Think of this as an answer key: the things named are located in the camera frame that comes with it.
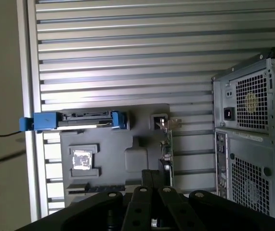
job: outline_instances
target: power supply fan grille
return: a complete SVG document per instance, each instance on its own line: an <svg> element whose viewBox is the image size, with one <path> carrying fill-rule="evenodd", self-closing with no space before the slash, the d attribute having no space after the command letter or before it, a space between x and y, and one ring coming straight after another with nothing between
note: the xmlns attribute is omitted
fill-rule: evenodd
<svg viewBox="0 0 275 231"><path fill-rule="evenodd" d="M267 79L262 75L236 85L239 127L268 130Z"/></svg>
<svg viewBox="0 0 275 231"><path fill-rule="evenodd" d="M232 163L232 192L236 203L270 215L269 181L260 167L236 158Z"/></svg>

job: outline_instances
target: computer tower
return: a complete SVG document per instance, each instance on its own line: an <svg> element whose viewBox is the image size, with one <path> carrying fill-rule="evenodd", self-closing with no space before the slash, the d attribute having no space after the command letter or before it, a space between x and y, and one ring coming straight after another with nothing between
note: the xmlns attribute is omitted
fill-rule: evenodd
<svg viewBox="0 0 275 231"><path fill-rule="evenodd" d="M213 77L217 194L275 217L275 48Z"/></svg>

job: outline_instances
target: metal side panel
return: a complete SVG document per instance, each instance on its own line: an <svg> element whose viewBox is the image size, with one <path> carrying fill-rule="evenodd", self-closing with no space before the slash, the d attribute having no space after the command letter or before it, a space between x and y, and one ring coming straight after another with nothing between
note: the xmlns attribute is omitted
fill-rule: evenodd
<svg viewBox="0 0 275 231"><path fill-rule="evenodd" d="M275 143L261 133L225 132L229 199L275 218Z"/></svg>
<svg viewBox="0 0 275 231"><path fill-rule="evenodd" d="M275 1L17 1L25 116L169 104L176 187L214 191L211 77L275 47ZM26 134L33 221L63 205L57 140Z"/></svg>

